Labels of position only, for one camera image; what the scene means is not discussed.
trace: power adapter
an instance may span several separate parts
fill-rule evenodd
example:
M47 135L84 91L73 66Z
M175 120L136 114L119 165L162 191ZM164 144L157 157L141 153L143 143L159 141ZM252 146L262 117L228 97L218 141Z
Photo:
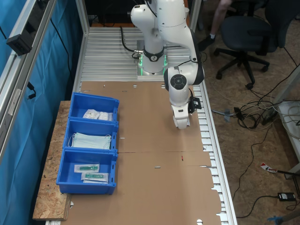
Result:
M293 192L281 192L281 193L278 193L278 197L279 197L279 200L281 202L294 202L296 201L296 197L294 195Z

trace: black office chair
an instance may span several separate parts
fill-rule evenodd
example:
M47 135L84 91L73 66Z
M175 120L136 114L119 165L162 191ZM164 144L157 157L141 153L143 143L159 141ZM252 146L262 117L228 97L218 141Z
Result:
M299 12L300 0L269 0L265 9L265 16L269 23L250 16L226 18L221 26L222 39L224 44L234 51L217 48L214 55L224 53L236 58L219 69L216 78L222 79L222 72L229 67L235 64L240 67L243 64L251 80L246 87L252 89L255 79L249 61L265 65L262 68L263 72L268 71L270 63L248 55L247 52L266 55L276 51L277 47L283 48L289 24Z

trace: cardboard sheet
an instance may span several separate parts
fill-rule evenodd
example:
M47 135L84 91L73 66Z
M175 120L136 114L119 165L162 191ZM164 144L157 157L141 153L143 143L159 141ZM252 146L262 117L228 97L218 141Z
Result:
M221 225L209 168L180 152L120 153L113 195L72 195L61 225Z
M72 195L61 225L221 225L221 202L203 152L197 114L179 130L163 82L83 82L81 91L120 100L113 195Z
M197 113L189 116L190 127L175 127L169 93L163 82L83 82L87 94L120 100L118 110L119 152L201 151L201 132ZM208 154L203 165L210 165Z

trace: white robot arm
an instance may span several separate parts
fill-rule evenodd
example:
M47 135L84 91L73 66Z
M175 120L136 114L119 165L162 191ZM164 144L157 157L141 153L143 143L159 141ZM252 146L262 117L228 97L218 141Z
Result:
M159 58L164 55L163 40L183 46L190 53L191 63L169 67L164 72L165 88L169 91L175 125L184 129L189 123L188 114L201 108L199 99L193 97L192 91L191 97L188 97L188 86L198 85L204 80L197 40L187 25L183 0L152 0L146 4L136 6L131 12L132 22L142 31L145 39L143 68L150 73L164 69Z

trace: blue bin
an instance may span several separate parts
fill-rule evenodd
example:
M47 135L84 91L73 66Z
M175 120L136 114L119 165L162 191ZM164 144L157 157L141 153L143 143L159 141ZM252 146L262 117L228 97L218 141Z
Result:
M93 120L93 121L119 123L117 121L117 112L118 112L119 103L120 103L119 100L111 97L87 95L87 94L73 92L69 118L93 120L93 119L84 119L83 115L86 113L88 109L94 109L99 112L112 113L112 121L106 121L106 120Z
M94 135L94 136L106 136L110 135L111 145L110 149L94 149L94 150L104 150L117 152L116 141L117 141L117 132L118 132L118 124L115 123L107 123L93 120L77 120L77 119L68 119L67 128L65 133L65 139L63 143L63 148L69 147L68 144L72 145L72 135L74 133L81 133L84 135ZM72 149L84 150L85 148L75 148Z
M64 148L56 180L60 192L111 195L117 185L115 180L117 158L118 154L113 152ZM81 173L74 172L76 164L100 164L99 172L109 173L108 184L84 183L81 180Z

